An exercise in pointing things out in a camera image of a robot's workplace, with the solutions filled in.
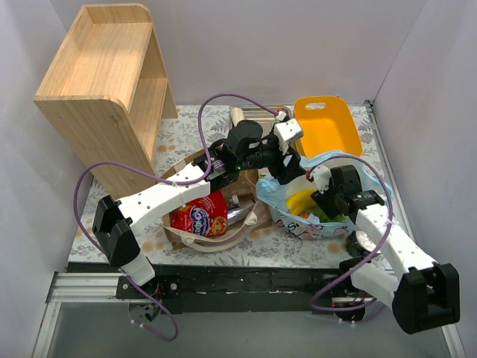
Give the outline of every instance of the floral tablecloth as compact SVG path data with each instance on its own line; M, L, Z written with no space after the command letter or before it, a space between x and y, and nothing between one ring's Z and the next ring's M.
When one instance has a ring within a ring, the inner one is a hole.
M197 114L199 106L178 106L178 119L163 119L159 125L154 167L159 175L178 160L201 149L198 136ZM370 126L366 107L350 107L364 147L363 158L372 163L381 174L376 141ZM203 112L203 131L210 145L227 135L232 127L229 106L208 106ZM81 218L91 233L96 204L107 195L102 185L93 180ZM337 268L342 260L350 258L345 250L346 234L330 239L303 241L284 228L272 226L257 230L245 241L226 251L204 254L191 248L174 250L166 239L164 230L154 224L137 240L153 264L217 265L217 266L266 266L301 268ZM78 229L69 262L105 263L99 252ZM387 268L384 259L377 259L378 267Z

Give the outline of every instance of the blue plastic bag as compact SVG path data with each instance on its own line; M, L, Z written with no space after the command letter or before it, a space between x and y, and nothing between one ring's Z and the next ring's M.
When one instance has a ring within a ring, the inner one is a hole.
M319 154L312 159L302 157L300 164L304 169L311 169L321 164L329 168L352 164L358 170L363 190L375 190L381 195L384 194L379 181L373 175L368 174L363 163L351 158L330 159L338 154L345 153L342 151L329 151ZM355 225L347 217L344 222L320 222L320 219L313 215L305 219L301 216L290 214L286 201L288 198L287 188L289 189L288 186L293 185L292 183L280 185L276 179L268 175L266 178L260 179L256 185L257 198L268 204L275 224L284 227L301 239L319 239L328 236L347 235L356 229ZM387 184L386 187L393 198L392 188Z

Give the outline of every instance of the red snack bag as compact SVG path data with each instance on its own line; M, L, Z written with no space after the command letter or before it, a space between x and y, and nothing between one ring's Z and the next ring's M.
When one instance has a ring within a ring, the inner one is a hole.
M221 191L190 201L186 207L177 209L171 226L200 236L224 235L228 226L227 203Z

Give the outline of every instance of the wooden shelf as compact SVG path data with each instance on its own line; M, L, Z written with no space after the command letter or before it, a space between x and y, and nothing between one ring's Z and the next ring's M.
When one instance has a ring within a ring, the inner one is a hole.
M130 109L152 24L95 24L60 95L116 97Z
M154 157L166 89L167 80L164 78L141 78L130 112L133 128L150 160Z
M177 111L149 10L83 6L34 101L87 166L117 160L155 174L159 120ZM154 184L112 166L93 174L115 198Z

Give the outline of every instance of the orange basket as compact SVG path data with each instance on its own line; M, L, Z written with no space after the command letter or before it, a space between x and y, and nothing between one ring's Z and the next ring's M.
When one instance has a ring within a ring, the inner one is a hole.
M301 98L294 112L305 133L296 143L300 155L313 158L337 149L358 157L363 154L358 129L343 99L333 95Z

